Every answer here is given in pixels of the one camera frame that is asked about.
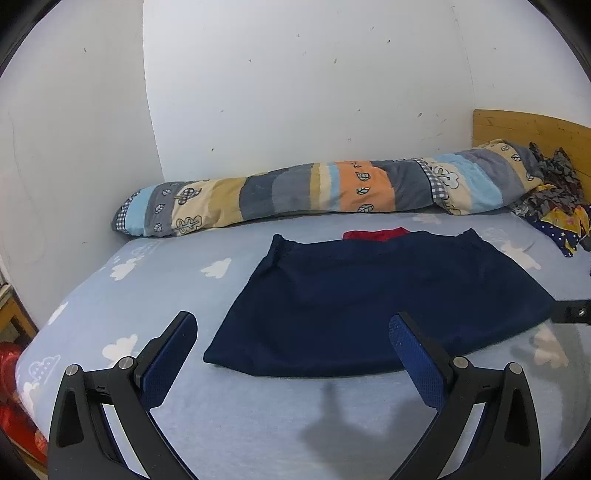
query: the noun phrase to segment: black bracket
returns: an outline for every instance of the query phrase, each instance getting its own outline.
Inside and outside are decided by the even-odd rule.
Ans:
[[[525,374],[477,368],[451,358],[406,313],[389,325],[390,340],[425,403],[438,413],[391,480],[436,480],[466,425],[472,406],[486,403],[472,444],[449,480],[540,478],[540,437]],[[164,401],[197,339],[197,322],[180,312],[137,359],[106,370],[70,365],[61,381],[49,437],[50,480],[131,480],[103,404],[115,406],[129,443],[152,480],[196,480],[150,415]]]
[[[591,300],[556,300],[550,318],[554,323],[591,325]]]
[[[152,480],[196,480],[150,409],[162,404],[197,339],[197,322],[180,312],[137,359],[127,356],[107,370],[70,365],[61,381],[51,421],[49,477],[56,480],[143,478],[127,468],[103,404],[113,405],[144,470]]]
[[[406,313],[390,321],[390,340],[435,418],[391,480],[436,480],[462,435],[472,407],[485,403],[461,466],[447,480],[538,480],[540,434],[530,388],[519,364],[504,370],[451,358]]]

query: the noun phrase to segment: bed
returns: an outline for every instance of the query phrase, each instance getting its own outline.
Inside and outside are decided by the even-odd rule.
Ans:
[[[562,146],[591,197],[591,129],[538,115],[475,111],[473,137],[475,145],[494,138],[535,141],[546,155]],[[205,364],[202,358],[273,234],[319,242],[339,239],[352,229],[396,227],[443,235],[472,228],[554,298],[586,299],[591,293],[587,252],[579,249],[574,258],[563,257],[548,237],[505,209],[468,216],[451,216],[437,207],[310,215],[176,238],[140,238],[129,241],[68,295],[25,350],[17,366],[22,402],[48,435],[66,366],[104,369],[136,355],[180,310],[187,310],[197,318],[199,336],[164,404],[152,415],[195,475],[389,478],[434,416],[404,371],[329,379],[260,378]],[[477,366],[502,369],[510,361],[523,366],[540,428],[543,477],[564,471],[573,446],[588,440],[590,355],[591,327],[550,322],[468,355]],[[128,465],[143,473],[114,411],[107,414]],[[479,414],[475,407],[444,473],[459,466]]]

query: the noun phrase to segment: leaf print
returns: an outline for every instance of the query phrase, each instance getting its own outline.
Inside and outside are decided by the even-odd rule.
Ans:
[[[194,217],[187,217],[185,220],[182,218],[177,219],[177,227],[173,230],[176,230],[181,235],[185,235],[186,233],[194,232],[195,230],[199,229],[202,225],[201,215],[196,215]]]
[[[175,197],[175,200],[178,200],[179,205],[184,205],[190,199],[195,198],[197,195],[199,195],[201,193],[201,190],[202,189],[195,190],[194,188],[189,187],[188,189],[184,189],[181,192],[181,195],[177,195]]]
[[[361,207],[357,209],[357,213],[369,213],[374,209],[374,206],[371,203],[364,203]]]

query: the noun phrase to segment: red object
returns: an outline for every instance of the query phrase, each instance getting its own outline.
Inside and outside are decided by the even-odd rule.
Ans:
[[[0,404],[0,427],[19,447],[47,465],[47,456],[39,447],[45,447],[38,438],[38,430],[31,425],[31,420],[23,411]]]
[[[22,348],[11,342],[0,342],[0,394],[13,401],[17,390],[15,372]]]
[[[18,401],[15,372],[22,348],[11,342],[0,342],[0,394],[7,403],[0,403],[0,428],[43,465],[47,464],[47,441],[22,410]]]
[[[350,232],[343,233],[343,240],[371,240],[374,242],[385,242],[386,240],[390,240],[391,238],[396,238],[397,236],[403,236],[410,231],[406,230],[405,228],[399,226],[394,230],[380,230],[379,232],[365,232],[363,230],[351,230]]]

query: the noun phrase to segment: patterned fabric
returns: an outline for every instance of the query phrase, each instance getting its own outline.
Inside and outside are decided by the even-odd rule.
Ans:
[[[16,369],[22,348],[11,342],[0,342],[0,429],[13,442],[42,464],[47,464],[47,441],[23,410],[18,396]]]
[[[550,237],[565,257],[572,257],[580,241],[589,235],[591,206],[585,201],[581,182],[562,148],[552,158],[544,158],[534,143],[530,143],[530,150],[545,183],[509,208]]]
[[[141,190],[131,194],[131,197],[129,197],[125,201],[125,203],[119,208],[119,210],[117,210],[117,214],[115,215],[115,218],[113,219],[113,230],[115,230],[116,232],[129,233],[125,229],[125,216],[127,215],[127,210],[129,209],[129,205],[131,204],[133,199],[139,195],[140,192],[141,192]]]
[[[532,152],[504,140],[423,161],[445,186],[437,203],[454,215],[509,205],[542,183]]]
[[[529,152],[495,140],[435,158],[308,163],[250,177],[168,182],[130,197],[113,229],[185,235],[294,213],[400,212],[433,203],[458,215],[485,212],[541,183],[535,158],[520,148]]]
[[[429,180],[429,183],[431,184],[431,195],[433,197],[433,201],[437,203],[440,199],[446,199],[447,192],[445,185],[439,179],[439,177],[433,173],[433,171],[422,158],[415,158],[415,161],[421,166],[423,172],[425,172],[425,175]]]

